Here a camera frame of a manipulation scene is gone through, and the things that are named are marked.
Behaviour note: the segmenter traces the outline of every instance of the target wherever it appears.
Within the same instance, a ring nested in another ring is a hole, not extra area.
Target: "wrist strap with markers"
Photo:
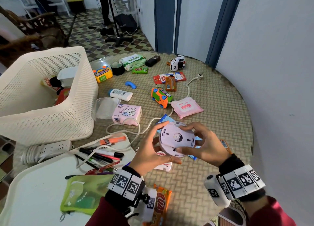
[[[125,170],[116,171],[107,188],[135,203],[142,194],[145,182]]]
[[[216,178],[229,200],[246,196],[265,187],[264,182],[250,165],[224,175],[217,175]]]

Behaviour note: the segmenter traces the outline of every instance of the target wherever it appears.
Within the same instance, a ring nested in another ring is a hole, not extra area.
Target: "pink wet wipes package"
[[[170,104],[173,107],[174,111],[178,114],[180,119],[204,111],[204,109],[199,107],[196,101],[191,97],[186,97],[181,100],[175,100],[170,102]]]
[[[118,104],[115,111],[113,112],[112,121],[114,123],[120,123],[121,124],[121,123],[123,123],[123,121],[125,119],[133,118],[139,122],[141,119],[141,116],[142,116],[142,107],[141,106],[129,105],[129,104]],[[132,119],[125,121],[124,124],[135,125],[135,126],[138,125]]]

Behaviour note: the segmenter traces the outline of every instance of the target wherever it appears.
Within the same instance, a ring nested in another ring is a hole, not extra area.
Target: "white lotion bottle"
[[[108,94],[112,98],[118,98],[124,101],[129,101],[133,95],[132,92],[119,90],[119,89],[111,89],[109,90]]]

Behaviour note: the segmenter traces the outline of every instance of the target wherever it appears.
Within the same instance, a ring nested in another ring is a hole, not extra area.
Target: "black wristband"
[[[135,171],[133,168],[124,166],[122,170],[125,170],[137,177],[141,177],[137,171]],[[125,212],[128,207],[133,205],[133,202],[131,200],[128,200],[124,198],[123,196],[117,194],[116,192],[113,192],[111,190],[108,190],[107,194],[105,195],[105,200],[111,204],[114,208],[116,208],[119,212]]]
[[[238,158],[235,154],[232,154],[227,160],[224,161],[219,167],[219,172],[222,175],[225,175],[229,172],[232,172],[240,167],[245,166],[245,164]],[[265,196],[266,191],[262,188],[257,191],[254,191],[246,196],[242,196],[239,198],[241,202],[248,202],[248,201],[256,201],[263,196]]]

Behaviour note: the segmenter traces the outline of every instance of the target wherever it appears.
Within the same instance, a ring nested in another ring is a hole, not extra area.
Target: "white plastic basket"
[[[68,98],[40,85],[43,77],[79,66]],[[19,57],[0,77],[0,135],[23,145],[78,140],[93,132],[98,85],[83,47],[52,48]]]

